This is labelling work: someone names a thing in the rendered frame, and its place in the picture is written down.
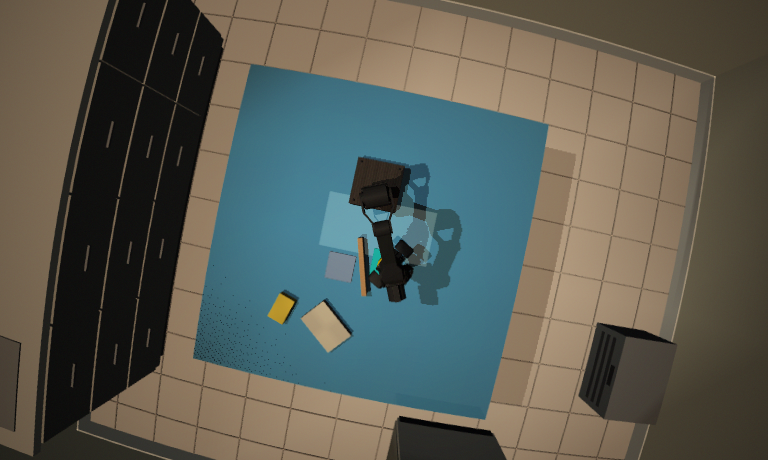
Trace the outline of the orange wooden bar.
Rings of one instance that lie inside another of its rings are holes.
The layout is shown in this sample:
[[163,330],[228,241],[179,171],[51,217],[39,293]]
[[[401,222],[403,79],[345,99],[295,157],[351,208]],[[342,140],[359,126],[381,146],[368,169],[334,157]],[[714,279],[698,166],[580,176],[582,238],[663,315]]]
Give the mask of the orange wooden bar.
[[363,237],[358,237],[357,239],[358,239],[358,254],[359,254],[361,296],[366,296],[367,295],[367,286],[366,286],[364,241],[363,241]]

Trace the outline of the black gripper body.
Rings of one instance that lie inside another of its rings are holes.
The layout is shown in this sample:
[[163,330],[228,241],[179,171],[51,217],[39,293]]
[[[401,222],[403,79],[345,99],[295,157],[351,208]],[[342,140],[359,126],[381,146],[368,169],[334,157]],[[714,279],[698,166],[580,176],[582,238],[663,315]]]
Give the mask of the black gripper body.
[[[395,256],[398,257],[401,261],[401,258],[405,256],[407,259],[411,256],[411,254],[414,252],[414,250],[403,240],[400,240],[395,248],[399,251],[395,251]],[[402,256],[403,255],[403,256]],[[378,273],[375,272],[375,270],[368,276],[368,280],[378,289],[382,288],[382,284],[380,281],[380,276]]]

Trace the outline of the yellow rectangular block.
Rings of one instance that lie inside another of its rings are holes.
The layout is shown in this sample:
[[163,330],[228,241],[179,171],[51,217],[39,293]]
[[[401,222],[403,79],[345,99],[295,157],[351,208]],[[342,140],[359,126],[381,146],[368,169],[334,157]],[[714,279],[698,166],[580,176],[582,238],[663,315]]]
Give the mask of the yellow rectangular block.
[[290,297],[289,295],[280,292],[277,296],[276,302],[268,313],[268,317],[280,324],[283,324],[286,321],[286,318],[288,317],[296,301],[296,299]]

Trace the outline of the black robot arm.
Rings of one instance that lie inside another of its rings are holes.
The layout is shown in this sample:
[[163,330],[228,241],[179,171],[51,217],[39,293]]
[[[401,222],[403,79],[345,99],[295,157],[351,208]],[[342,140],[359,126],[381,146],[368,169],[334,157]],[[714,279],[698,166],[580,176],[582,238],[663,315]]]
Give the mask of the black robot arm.
[[[387,182],[364,186],[359,193],[362,212],[371,222],[374,237],[377,242],[382,260],[380,261],[379,276],[383,288],[387,289],[391,302],[400,302],[406,298],[404,285],[411,279],[414,268],[409,264],[402,265],[395,256],[391,234],[393,233],[391,217],[394,211],[394,201],[391,187]],[[391,200],[391,201],[390,201]],[[366,215],[365,209],[391,205],[389,220],[374,222]],[[364,208],[365,207],[365,208]]]

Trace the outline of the beige rectangular box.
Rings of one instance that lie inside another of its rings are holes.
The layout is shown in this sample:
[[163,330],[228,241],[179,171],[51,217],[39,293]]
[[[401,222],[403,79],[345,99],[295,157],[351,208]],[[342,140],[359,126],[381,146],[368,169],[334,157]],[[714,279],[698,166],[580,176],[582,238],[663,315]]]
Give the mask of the beige rectangular box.
[[309,310],[301,320],[328,352],[352,335],[326,300]]

